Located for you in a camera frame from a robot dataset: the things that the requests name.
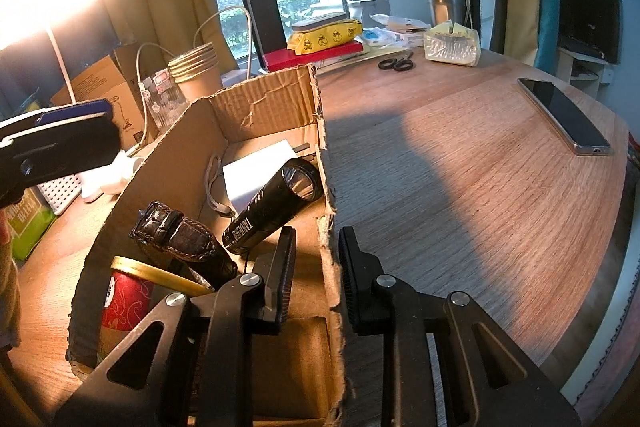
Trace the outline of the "stack of paper cups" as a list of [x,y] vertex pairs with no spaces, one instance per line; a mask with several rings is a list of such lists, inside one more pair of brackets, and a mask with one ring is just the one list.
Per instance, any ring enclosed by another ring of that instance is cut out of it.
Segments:
[[168,72],[188,102],[222,89],[217,53],[210,42],[173,58]]

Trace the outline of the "red gold tin can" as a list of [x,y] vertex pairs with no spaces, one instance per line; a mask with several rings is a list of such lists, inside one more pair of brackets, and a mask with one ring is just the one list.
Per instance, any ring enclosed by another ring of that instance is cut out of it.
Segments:
[[115,256],[111,264],[98,341],[98,362],[142,321],[164,297],[181,293],[198,297],[206,286],[138,260]]

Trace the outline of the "black scissors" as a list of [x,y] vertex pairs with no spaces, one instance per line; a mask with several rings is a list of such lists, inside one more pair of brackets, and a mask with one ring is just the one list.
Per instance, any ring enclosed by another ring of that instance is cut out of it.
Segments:
[[386,58],[378,62],[378,68],[381,70],[393,70],[394,72],[408,72],[408,70],[414,69],[414,66],[416,66],[412,56],[413,53],[408,52],[398,57]]

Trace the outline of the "white desk lamp base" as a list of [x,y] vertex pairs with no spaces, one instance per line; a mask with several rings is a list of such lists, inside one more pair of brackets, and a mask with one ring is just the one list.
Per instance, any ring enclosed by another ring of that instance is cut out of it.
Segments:
[[79,173],[82,200],[90,204],[102,194],[122,193],[142,162],[141,157],[129,157],[121,150],[111,164]]

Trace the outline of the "white perforated basket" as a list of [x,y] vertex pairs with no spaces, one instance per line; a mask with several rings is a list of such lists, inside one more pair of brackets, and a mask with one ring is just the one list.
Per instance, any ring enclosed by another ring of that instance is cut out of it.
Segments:
[[74,174],[38,184],[37,188],[55,216],[59,216],[81,193],[81,181]]

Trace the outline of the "clear plastic bottle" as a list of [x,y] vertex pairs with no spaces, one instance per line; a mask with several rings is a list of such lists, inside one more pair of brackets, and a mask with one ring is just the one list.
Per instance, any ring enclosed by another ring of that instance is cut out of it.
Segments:
[[189,106],[168,69],[161,69],[139,82],[151,117],[160,133],[167,131]]

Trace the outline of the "white power adapter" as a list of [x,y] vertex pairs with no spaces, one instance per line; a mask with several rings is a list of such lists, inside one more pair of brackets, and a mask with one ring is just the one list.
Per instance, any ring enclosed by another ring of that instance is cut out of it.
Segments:
[[222,167],[232,208],[237,213],[244,210],[278,170],[295,157],[293,147],[282,140]]

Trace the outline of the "brown lamp packaging box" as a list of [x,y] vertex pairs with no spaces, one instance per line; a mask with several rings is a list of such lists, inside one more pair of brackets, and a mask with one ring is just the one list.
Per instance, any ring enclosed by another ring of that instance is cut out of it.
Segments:
[[136,76],[139,45],[118,46],[111,54],[83,70],[72,80],[78,102],[105,98],[113,107],[122,147],[129,150],[142,139],[144,108]]

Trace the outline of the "black flashlight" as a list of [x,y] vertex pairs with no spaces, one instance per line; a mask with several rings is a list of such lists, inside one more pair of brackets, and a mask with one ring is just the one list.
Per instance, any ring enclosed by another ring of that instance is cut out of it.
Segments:
[[322,196],[316,165],[303,158],[285,161],[224,230],[224,248],[232,254],[247,253]]

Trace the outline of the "yellow pouch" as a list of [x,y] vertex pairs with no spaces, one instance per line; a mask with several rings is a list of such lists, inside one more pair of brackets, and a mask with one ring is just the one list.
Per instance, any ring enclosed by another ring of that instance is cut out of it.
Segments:
[[293,32],[288,38],[288,49],[296,55],[317,53],[349,43],[362,31],[360,20],[341,20],[316,29]]

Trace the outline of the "green box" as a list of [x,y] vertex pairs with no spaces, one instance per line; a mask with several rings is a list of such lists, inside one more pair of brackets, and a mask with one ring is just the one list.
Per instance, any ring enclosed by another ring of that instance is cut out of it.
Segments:
[[40,242],[55,214],[36,188],[29,188],[22,199],[6,208],[12,234],[12,255],[16,261],[25,261]]

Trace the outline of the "smartphone on table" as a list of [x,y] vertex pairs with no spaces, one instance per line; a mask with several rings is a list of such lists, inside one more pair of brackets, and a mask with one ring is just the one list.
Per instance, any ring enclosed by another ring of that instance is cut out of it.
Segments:
[[518,85],[559,132],[574,154],[608,156],[613,147],[582,110],[547,80],[518,78]]

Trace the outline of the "black monitor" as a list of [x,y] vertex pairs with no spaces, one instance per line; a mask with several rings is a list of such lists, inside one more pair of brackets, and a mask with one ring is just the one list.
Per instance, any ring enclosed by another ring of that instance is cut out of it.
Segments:
[[620,12],[622,0],[560,0],[558,45],[618,64]]

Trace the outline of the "red book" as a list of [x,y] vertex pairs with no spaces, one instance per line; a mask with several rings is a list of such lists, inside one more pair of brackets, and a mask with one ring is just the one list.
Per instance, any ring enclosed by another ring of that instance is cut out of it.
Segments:
[[264,55],[265,69],[277,72],[281,69],[312,63],[317,67],[331,65],[346,58],[351,58],[364,51],[363,44],[358,40],[309,54],[296,55],[292,50],[282,49]]

